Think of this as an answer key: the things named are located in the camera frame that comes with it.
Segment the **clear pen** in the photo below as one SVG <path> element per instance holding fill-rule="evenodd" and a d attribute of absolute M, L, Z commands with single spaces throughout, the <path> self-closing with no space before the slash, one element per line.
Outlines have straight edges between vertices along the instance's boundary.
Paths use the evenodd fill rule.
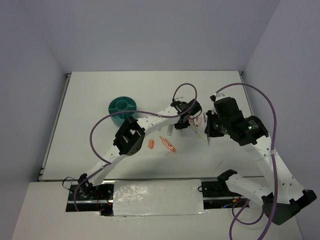
<path fill-rule="evenodd" d="M 173 131 L 173 126 L 169 125 L 168 128 L 167 128 L 166 135 L 167 136 L 171 136 L 172 135 L 172 131 Z"/>

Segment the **yellow thin pen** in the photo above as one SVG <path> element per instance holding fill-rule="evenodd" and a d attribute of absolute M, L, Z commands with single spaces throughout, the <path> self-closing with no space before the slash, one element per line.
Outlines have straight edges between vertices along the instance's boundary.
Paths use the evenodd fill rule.
<path fill-rule="evenodd" d="M 194 126 L 190 126 L 190 128 L 202 139 L 204 140 L 204 136 L 194 127 Z"/>

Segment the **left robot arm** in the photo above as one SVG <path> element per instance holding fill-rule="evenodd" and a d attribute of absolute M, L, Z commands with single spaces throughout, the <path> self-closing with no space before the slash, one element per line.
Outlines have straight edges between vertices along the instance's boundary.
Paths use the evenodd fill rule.
<path fill-rule="evenodd" d="M 78 185 L 73 192 L 74 196 L 81 194 L 88 200 L 95 198 L 98 187 L 103 183 L 105 177 L 124 158 L 136 154 L 142 148 L 146 136 L 169 125 L 174 125 L 178 130 L 188 128 L 190 117 L 194 117 L 201 112 L 202 107 L 196 99 L 188 103 L 173 100 L 170 106 L 158 113 L 139 110 L 138 113 L 147 114 L 147 116 L 141 118 L 128 116 L 115 133 L 112 146 L 104 157 L 99 155 L 93 144 L 95 129 L 102 121 L 113 116 L 113 114 L 103 117 L 92 127 L 89 134 L 91 150 L 98 157 L 99 163 L 78 178 Z"/>

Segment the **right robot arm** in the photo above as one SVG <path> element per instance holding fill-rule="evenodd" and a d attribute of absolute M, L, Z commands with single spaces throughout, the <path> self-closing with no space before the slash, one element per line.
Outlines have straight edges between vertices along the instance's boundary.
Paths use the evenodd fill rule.
<path fill-rule="evenodd" d="M 238 193 L 262 207 L 275 225 L 282 225 L 316 200 L 313 190 L 305 189 L 292 175 L 280 155 L 271 149 L 272 139 L 256 116 L 245 118 L 232 97 L 210 97 L 213 109 L 206 113 L 205 133 L 209 138 L 228 135 L 254 160 L 267 181 L 259 185 L 227 170 L 218 177 L 217 190 L 223 196 Z"/>

